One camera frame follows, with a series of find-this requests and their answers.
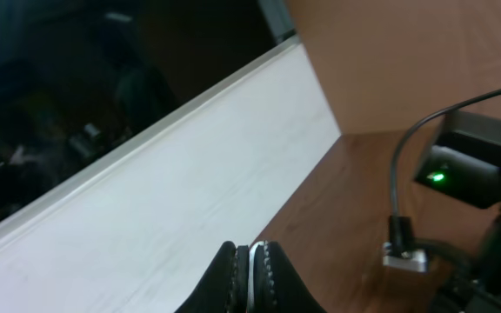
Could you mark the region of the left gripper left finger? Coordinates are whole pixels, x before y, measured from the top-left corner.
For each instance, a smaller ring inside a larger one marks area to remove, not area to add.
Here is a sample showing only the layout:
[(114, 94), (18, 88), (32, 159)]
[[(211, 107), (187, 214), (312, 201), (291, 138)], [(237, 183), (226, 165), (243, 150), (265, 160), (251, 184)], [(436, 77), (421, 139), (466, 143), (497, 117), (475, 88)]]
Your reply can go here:
[(224, 242), (175, 313), (245, 313), (249, 269), (250, 248)]

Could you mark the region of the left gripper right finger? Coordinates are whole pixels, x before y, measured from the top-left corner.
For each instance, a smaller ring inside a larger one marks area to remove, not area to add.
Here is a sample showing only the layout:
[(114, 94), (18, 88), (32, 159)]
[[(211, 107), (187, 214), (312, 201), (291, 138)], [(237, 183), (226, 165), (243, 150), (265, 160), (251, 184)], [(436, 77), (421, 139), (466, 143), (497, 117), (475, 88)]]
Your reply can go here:
[(254, 313), (325, 313), (278, 242), (253, 245)]

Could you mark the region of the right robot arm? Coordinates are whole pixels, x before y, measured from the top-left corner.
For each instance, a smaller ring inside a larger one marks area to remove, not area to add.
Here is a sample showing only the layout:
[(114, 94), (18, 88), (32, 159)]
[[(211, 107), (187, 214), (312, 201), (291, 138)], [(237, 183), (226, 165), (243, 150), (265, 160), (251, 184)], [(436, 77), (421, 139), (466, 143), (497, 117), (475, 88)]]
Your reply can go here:
[[(501, 204), (501, 119), (464, 111), (446, 115), (415, 180), (481, 210)], [(474, 259), (447, 248), (439, 253), (454, 260), (456, 269), (430, 312), (501, 312), (501, 210)]]

